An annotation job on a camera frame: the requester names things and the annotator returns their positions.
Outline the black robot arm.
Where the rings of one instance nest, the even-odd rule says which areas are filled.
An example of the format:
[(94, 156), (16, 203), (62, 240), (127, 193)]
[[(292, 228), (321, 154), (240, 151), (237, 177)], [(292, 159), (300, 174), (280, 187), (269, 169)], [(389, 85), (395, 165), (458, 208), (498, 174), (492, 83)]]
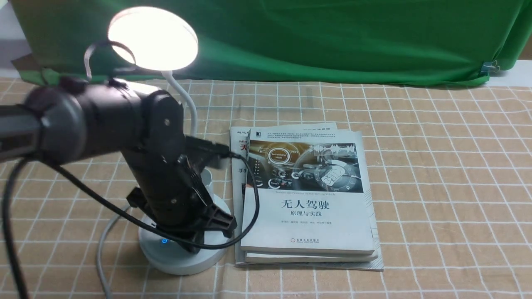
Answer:
[(1, 161), (26, 157), (60, 165), (120, 152), (138, 186), (126, 197), (153, 221), (131, 222), (185, 251), (207, 245), (207, 232), (232, 238), (237, 221), (215, 204), (201, 178), (236, 155), (228, 146), (186, 135), (184, 109), (167, 91), (124, 80), (89, 84), (70, 76), (34, 88), (21, 104), (1, 106)]

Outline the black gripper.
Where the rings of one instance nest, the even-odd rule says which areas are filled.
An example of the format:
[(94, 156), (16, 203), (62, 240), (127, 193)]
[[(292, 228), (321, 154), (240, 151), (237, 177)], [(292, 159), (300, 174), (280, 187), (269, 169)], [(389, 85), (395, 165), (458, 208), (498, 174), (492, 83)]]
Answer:
[(169, 159), (135, 147), (122, 152), (139, 187), (127, 196), (164, 233), (177, 233), (177, 244), (190, 254), (201, 250), (205, 231), (219, 231), (232, 238), (236, 218), (213, 203), (201, 172), (213, 161), (213, 152), (186, 146)]

